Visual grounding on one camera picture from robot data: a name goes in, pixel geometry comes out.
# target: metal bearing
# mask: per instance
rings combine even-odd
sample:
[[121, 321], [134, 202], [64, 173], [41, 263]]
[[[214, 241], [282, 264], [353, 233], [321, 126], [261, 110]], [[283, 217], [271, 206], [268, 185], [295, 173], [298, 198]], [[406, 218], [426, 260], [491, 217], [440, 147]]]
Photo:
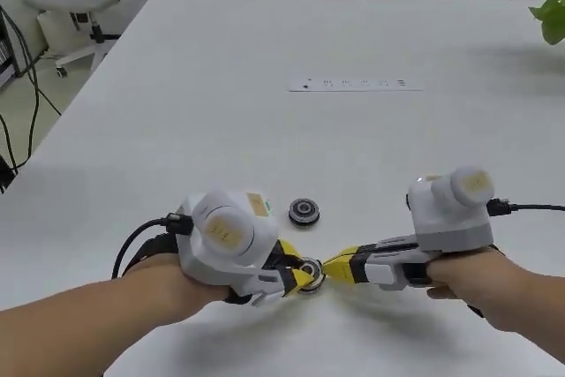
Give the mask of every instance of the metal bearing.
[[310, 199], [296, 199], [290, 204], [290, 221], [297, 227], [311, 227], [320, 220], [320, 208]]
[[302, 258], [304, 265], [300, 267], [302, 271], [312, 276], [313, 282], [298, 291], [304, 295], [312, 295], [320, 290], [321, 285], [326, 280], [326, 275], [322, 272], [322, 265], [319, 260], [313, 258]]

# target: green plant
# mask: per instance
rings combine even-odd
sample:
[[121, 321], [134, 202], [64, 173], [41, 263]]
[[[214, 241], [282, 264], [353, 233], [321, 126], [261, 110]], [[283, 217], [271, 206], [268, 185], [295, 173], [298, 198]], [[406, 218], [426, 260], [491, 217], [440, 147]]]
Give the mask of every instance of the green plant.
[[565, 39], [565, 0], [546, 0], [539, 8], [530, 8], [541, 21], [541, 32], [549, 44]]

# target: black ring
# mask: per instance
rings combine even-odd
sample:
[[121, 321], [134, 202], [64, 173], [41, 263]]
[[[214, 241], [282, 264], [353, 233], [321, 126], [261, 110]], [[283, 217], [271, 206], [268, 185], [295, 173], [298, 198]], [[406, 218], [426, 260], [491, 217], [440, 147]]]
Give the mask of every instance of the black ring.
[[290, 204], [290, 221], [297, 227], [310, 227], [320, 220], [320, 208], [310, 199], [296, 199]]

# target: label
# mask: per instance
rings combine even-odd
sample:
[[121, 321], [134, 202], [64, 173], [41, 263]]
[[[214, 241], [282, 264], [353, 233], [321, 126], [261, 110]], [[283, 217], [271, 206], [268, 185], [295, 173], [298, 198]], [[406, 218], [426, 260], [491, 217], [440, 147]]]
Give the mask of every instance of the label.
[[258, 193], [247, 193], [247, 199], [253, 210], [253, 213], [257, 216], [268, 217], [267, 207], [263, 201], [263, 197]]
[[474, 193], [491, 187], [491, 179], [484, 171], [476, 172], [462, 179], [462, 185], [468, 192]]
[[293, 79], [291, 92], [410, 92], [424, 90], [406, 79]]
[[233, 229], [228, 222], [225, 222], [219, 216], [215, 216], [207, 222], [204, 232], [218, 245], [230, 250], [236, 249], [244, 238], [241, 231]]

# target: chair leg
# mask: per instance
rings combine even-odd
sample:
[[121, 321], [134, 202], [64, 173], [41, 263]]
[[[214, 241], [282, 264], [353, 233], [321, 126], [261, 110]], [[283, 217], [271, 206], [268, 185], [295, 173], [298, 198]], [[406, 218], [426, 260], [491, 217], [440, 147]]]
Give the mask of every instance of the chair leg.
[[92, 61], [92, 66], [90, 67], [90, 75], [92, 75], [94, 71], [96, 71], [96, 68], [100, 66], [100, 64], [104, 60], [104, 57], [108, 55], [108, 53], [114, 47], [115, 44], [116, 44], [115, 40], [108, 40], [105, 41], [103, 44], [96, 45], [94, 59]]
[[72, 52], [70, 55], [67, 55], [66, 57], [62, 57], [58, 61], [55, 61], [55, 66], [57, 68], [63, 68], [65, 65], [70, 64], [71, 62], [78, 61], [83, 57], [89, 57], [94, 53], [96, 53], [96, 46], [94, 45], [87, 46], [81, 50]]

